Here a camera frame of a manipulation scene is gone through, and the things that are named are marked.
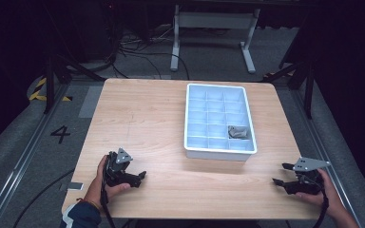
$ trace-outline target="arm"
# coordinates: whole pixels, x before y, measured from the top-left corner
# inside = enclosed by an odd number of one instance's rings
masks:
[[[346,208],[343,206],[339,195],[332,183],[328,174],[322,170],[318,169],[319,174],[324,179],[324,188],[327,198],[329,199],[329,207],[327,210],[328,216],[330,216],[337,228],[358,228],[355,219],[349,214]],[[319,192],[317,195],[310,195],[306,193],[296,193],[296,196],[300,197],[302,200],[313,203],[314,205],[321,206],[323,202],[322,193]]]
[[[70,205],[63,215],[60,227],[98,227],[100,218],[100,196],[102,190],[103,168],[106,163],[106,156],[103,156],[97,168],[96,178],[88,187],[87,193],[78,203]],[[108,200],[130,188],[129,183],[121,183],[114,187],[106,185]]]

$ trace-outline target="wooden table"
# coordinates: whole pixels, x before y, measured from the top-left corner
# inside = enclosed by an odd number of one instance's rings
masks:
[[[244,86],[258,153],[244,161],[188,159],[183,148],[188,83]],[[319,208],[276,187],[295,180],[283,162],[300,156],[274,87],[269,84],[108,79],[87,132],[62,210],[82,198],[104,154],[122,147],[134,161],[127,172],[147,171],[140,188],[108,207],[114,218],[316,219]]]

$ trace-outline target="hand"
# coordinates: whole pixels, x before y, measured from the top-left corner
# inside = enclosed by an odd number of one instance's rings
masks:
[[[101,207],[100,196],[102,190],[103,169],[105,165],[106,155],[104,155],[102,160],[100,161],[99,166],[97,167],[96,178],[91,182],[85,195],[85,200],[95,203],[98,207]],[[109,187],[108,185],[106,185],[108,200],[111,200],[112,198],[114,198],[115,195],[130,187],[131,186],[129,185],[129,183],[121,183],[114,187]]]
[[[332,183],[330,177],[327,172],[322,169],[317,170],[324,180],[324,189],[329,200],[329,207],[327,209],[327,214],[331,218],[334,219],[336,223],[336,227],[358,227],[354,218],[349,214],[346,208],[343,206],[342,201],[340,200],[339,195]],[[310,202],[317,206],[322,206],[322,202],[324,202],[322,193],[319,192],[317,195],[311,195],[306,193],[297,192],[296,196],[300,197],[302,200]]]

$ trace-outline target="person's left hand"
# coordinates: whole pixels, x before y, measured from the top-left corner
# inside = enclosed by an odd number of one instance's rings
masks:
[[[105,167],[106,164],[106,157],[107,155],[104,155],[102,160],[100,161],[99,166],[97,167],[96,178],[91,182],[84,198],[84,200],[92,202],[99,207],[101,207],[100,196],[102,190],[103,168]],[[114,187],[109,187],[108,185],[106,185],[108,200],[111,200],[115,195],[121,193],[122,191],[130,187],[131,186],[129,185],[129,183],[121,183]]]

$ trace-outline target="yellow and black tape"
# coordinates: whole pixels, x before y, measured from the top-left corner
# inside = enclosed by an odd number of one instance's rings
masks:
[[[46,76],[41,77],[40,81],[38,82],[37,86],[34,88],[34,91],[31,93],[31,96],[29,97],[29,100],[39,100],[39,101],[46,101],[47,96],[38,95],[41,91],[41,88],[43,88],[44,84],[46,83],[47,78]],[[73,100],[73,97],[65,96],[62,101],[63,102],[71,102]]]

